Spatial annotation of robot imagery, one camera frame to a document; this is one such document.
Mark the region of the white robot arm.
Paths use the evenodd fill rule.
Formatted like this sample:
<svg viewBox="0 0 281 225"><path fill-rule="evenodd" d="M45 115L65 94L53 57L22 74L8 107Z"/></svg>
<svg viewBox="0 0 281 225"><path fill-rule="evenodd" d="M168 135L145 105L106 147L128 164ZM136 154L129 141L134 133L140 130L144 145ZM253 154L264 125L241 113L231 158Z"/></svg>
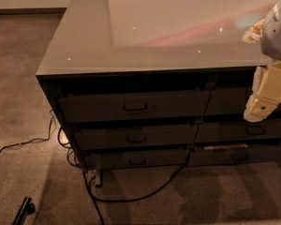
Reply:
<svg viewBox="0 0 281 225"><path fill-rule="evenodd" d="M267 67L257 67L252 95L245 105L244 120L257 123L266 119L281 104L281 0L266 17L243 36L250 44L260 43L261 52L274 60Z"/></svg>

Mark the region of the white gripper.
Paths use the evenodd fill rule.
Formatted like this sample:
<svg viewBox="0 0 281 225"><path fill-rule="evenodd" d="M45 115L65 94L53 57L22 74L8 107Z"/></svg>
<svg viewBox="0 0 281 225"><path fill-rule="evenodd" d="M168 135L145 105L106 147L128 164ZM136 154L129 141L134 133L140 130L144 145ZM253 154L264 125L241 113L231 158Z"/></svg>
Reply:
<svg viewBox="0 0 281 225"><path fill-rule="evenodd" d="M243 35L243 42L260 43L265 20L251 26ZM257 67L252 84L252 95L245 105L244 120L257 123L266 119L281 103L281 62Z"/></svg>

